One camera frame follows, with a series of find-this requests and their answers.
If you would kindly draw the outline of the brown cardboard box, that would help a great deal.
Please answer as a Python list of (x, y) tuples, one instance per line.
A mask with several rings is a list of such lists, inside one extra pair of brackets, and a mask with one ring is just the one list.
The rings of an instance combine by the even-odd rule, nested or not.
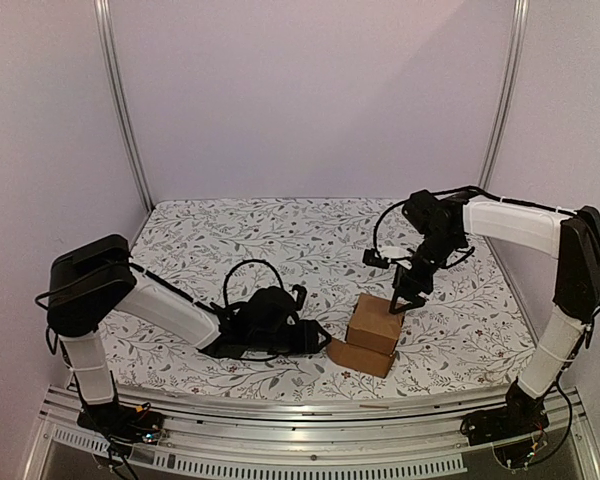
[(390, 301), (361, 293), (346, 329), (345, 340), (333, 339), (327, 356), (338, 366), (386, 378), (396, 359), (404, 313), (389, 312)]

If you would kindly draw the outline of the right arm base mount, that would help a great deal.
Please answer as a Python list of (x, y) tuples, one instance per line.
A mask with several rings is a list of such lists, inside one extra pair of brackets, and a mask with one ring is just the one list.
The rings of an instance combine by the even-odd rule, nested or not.
[(460, 433), (474, 446), (544, 429), (549, 426), (544, 398), (544, 395), (531, 397), (514, 381), (506, 392), (504, 406), (465, 415)]

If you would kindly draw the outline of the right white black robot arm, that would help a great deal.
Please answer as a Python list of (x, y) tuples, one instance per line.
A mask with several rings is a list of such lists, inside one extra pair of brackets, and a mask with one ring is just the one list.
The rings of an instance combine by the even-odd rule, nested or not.
[(541, 252), (556, 262), (554, 293), (546, 327), (532, 354), (511, 380), (497, 427), (517, 436), (532, 424), (549, 390), (589, 348), (600, 316), (600, 212), (550, 207), (492, 195), (476, 186), (421, 190), (395, 203), (422, 238), (416, 249), (375, 242), (383, 268), (393, 267), (390, 312), (425, 306), (437, 272), (472, 256), (469, 237), (482, 237)]

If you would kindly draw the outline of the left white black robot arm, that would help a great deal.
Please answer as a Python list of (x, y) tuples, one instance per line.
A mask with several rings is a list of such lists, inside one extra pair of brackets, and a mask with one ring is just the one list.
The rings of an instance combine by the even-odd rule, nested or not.
[(35, 304), (46, 313), (47, 346), (63, 350), (91, 419), (108, 434), (128, 426), (105, 359), (100, 323), (113, 311), (169, 332), (211, 358), (241, 360), (263, 352), (268, 360), (312, 355), (332, 340), (316, 320), (303, 320), (307, 291), (281, 280), (248, 300), (204, 304), (132, 262), (126, 238), (111, 234), (56, 258), (47, 291)]

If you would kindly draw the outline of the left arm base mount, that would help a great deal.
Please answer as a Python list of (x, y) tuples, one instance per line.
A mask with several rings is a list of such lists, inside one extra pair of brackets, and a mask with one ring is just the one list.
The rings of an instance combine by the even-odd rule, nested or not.
[(88, 403), (81, 391), (81, 412), (77, 424), (96, 433), (108, 441), (126, 444), (157, 443), (163, 432), (165, 415), (155, 411), (149, 402), (136, 407), (119, 402), (117, 392), (105, 403)]

